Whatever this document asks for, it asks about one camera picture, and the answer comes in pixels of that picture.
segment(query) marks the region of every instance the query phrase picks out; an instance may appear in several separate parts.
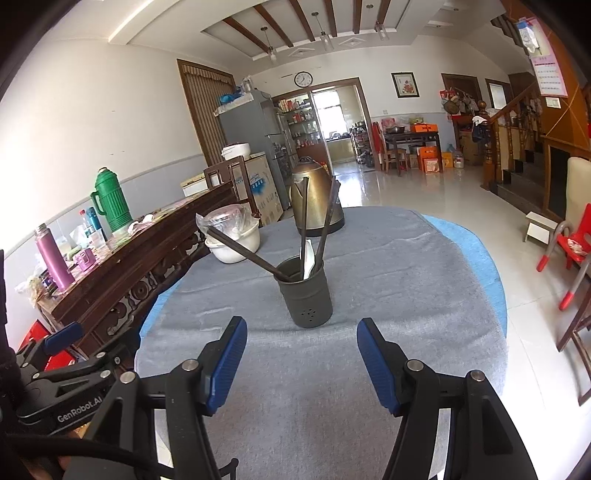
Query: blue container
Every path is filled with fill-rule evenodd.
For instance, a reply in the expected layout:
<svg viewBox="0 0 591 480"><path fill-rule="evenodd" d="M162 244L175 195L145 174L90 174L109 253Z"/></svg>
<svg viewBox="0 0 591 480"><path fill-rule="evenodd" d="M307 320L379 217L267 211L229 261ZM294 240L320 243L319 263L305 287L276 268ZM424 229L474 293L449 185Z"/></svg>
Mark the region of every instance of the blue container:
<svg viewBox="0 0 591 480"><path fill-rule="evenodd" d="M86 211L86 216L88 217L88 221L95 228L96 231L100 230L101 232L103 232L103 238L106 241L107 236L105 235L105 231L103 230L102 226L100 225L99 218L96 216L95 208L88 207L88 210Z"/></svg>

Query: utensil holder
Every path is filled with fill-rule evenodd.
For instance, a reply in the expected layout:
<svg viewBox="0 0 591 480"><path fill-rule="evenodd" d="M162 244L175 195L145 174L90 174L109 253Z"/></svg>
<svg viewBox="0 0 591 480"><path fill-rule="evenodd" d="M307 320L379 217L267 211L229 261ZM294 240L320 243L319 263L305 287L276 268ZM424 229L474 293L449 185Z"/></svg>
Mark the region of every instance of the utensil holder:
<svg viewBox="0 0 591 480"><path fill-rule="evenodd" d="M301 278L300 257L281 262L277 268L290 278ZM286 283L274 277L285 300L291 319L298 327L318 327L332 316L332 301L324 274L324 264L306 280Z"/></svg>

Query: pink thermos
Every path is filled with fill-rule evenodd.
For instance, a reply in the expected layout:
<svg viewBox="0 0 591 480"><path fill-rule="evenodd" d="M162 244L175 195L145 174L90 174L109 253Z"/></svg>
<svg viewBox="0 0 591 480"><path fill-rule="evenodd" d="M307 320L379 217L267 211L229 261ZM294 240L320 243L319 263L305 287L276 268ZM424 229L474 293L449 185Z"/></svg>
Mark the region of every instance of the pink thermos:
<svg viewBox="0 0 591 480"><path fill-rule="evenodd" d="M35 243L47 265L47 269L60 291L66 291L74 283L74 277L68 270L66 261L51 234L51 230L42 223L35 230Z"/></svg>

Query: round table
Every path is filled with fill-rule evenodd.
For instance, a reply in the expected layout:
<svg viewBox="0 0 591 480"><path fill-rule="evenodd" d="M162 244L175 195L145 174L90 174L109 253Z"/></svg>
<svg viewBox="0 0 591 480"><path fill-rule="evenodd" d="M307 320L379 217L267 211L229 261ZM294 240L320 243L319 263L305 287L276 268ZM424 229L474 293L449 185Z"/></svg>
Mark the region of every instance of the round table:
<svg viewBox="0 0 591 480"><path fill-rule="evenodd" d="M206 419L217 464L237 457L243 480L381 478L400 420L380 406L357 349L363 317L409 358L461 377L480 369L502 391L503 310L465 246L410 210L353 207L345 218L326 244L334 313L324 325L297 327L265 270L208 255L159 301L142 330L136 366L146 377L195 358L233 315L246 320L248 341L228 400ZM261 239L259 255L275 265L299 252L293 220L262 228ZM157 429L166 442L163 413ZM443 468L448 431L441 412L432 475Z"/></svg>

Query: wall clock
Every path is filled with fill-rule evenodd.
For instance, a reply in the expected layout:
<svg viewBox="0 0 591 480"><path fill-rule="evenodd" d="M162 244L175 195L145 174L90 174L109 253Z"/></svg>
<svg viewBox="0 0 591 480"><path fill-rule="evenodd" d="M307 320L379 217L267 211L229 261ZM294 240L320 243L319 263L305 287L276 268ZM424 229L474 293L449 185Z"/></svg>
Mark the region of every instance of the wall clock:
<svg viewBox="0 0 591 480"><path fill-rule="evenodd" d="M296 73L294 77L295 84L300 88L306 88L312 85L312 75L308 72Z"/></svg>

